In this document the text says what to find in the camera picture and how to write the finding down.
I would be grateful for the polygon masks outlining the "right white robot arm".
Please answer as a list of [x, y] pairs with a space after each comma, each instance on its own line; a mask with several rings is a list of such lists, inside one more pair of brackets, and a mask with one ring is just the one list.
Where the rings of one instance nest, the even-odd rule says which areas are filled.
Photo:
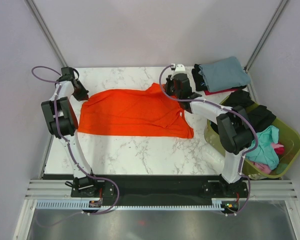
[[246, 151], [257, 138], [244, 107], [229, 107], [211, 102], [193, 92], [186, 73], [169, 74], [163, 86], [164, 93], [177, 101], [190, 114], [202, 116], [217, 125], [219, 141], [225, 150], [225, 161], [219, 191], [225, 197], [237, 191]]

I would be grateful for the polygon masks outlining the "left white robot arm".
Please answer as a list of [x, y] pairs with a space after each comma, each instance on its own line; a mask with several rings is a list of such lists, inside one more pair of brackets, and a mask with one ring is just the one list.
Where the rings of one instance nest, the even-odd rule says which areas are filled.
[[79, 123], [70, 97], [78, 102], [89, 99], [89, 91], [79, 80], [79, 72], [73, 67], [61, 68], [61, 76], [54, 82], [53, 96], [41, 103], [43, 116], [51, 135], [59, 139], [70, 160], [73, 182], [66, 181], [71, 187], [72, 197], [94, 197], [100, 191], [99, 183], [89, 176], [93, 170], [88, 164], [79, 143]]

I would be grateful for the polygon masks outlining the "orange t shirt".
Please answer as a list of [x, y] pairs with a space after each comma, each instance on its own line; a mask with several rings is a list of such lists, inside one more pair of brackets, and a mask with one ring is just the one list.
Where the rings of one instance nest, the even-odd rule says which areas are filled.
[[92, 95], [82, 104], [78, 130], [100, 136], [194, 137], [184, 110], [157, 83], [146, 90], [109, 89]]

